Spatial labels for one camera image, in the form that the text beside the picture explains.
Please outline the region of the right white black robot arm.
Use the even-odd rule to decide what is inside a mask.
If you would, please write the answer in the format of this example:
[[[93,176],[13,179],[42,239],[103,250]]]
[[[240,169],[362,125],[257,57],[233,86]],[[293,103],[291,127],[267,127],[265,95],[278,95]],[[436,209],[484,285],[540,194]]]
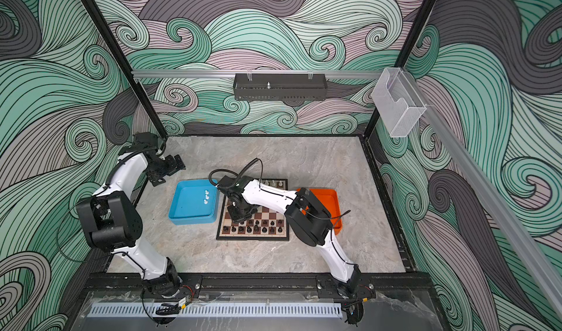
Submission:
[[[228,212],[233,222],[249,220],[258,207],[284,215],[297,238],[318,249],[335,279],[339,295],[356,297],[361,271],[338,243],[332,214],[308,188],[282,190],[264,185],[261,178],[247,176],[247,170],[257,163],[262,160],[254,158],[239,172],[218,168],[209,173],[211,185],[231,202]]]

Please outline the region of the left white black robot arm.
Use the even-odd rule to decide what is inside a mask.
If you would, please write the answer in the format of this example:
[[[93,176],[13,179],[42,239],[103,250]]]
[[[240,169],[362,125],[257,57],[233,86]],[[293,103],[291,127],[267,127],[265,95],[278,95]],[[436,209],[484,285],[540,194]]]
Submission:
[[[87,244],[127,262],[140,274],[143,288],[162,298],[177,296],[181,279],[172,260],[143,235],[143,221],[132,202],[144,174],[153,186],[165,183],[185,165],[180,156],[160,156],[161,140],[153,133],[137,133],[124,146],[100,189],[76,207]]]

